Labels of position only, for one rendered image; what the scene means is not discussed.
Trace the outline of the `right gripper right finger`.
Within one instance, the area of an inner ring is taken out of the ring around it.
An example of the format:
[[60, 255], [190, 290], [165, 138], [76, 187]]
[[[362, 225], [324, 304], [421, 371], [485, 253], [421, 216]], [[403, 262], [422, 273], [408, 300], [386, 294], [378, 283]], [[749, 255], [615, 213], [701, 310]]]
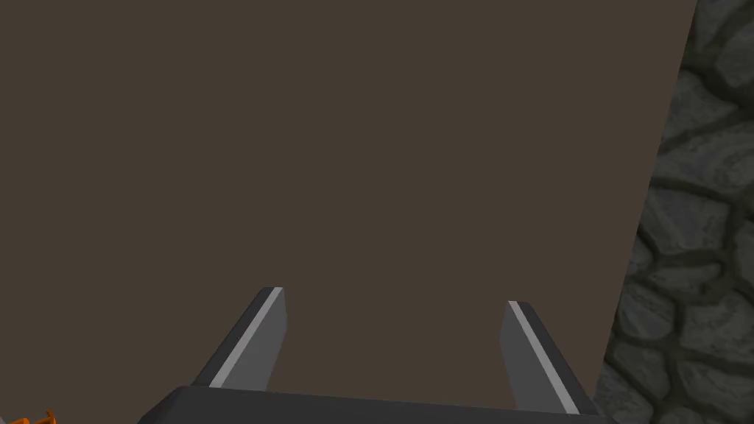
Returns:
[[598, 408], [529, 303], [507, 302], [499, 346], [517, 409], [566, 415], [598, 414]]

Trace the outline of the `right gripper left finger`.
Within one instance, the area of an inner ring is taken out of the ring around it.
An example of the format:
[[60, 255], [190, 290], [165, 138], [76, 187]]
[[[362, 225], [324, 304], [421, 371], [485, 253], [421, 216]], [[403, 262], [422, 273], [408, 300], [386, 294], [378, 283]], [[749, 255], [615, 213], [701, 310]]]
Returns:
[[287, 329], [283, 287], [263, 287], [192, 382], [265, 391]]

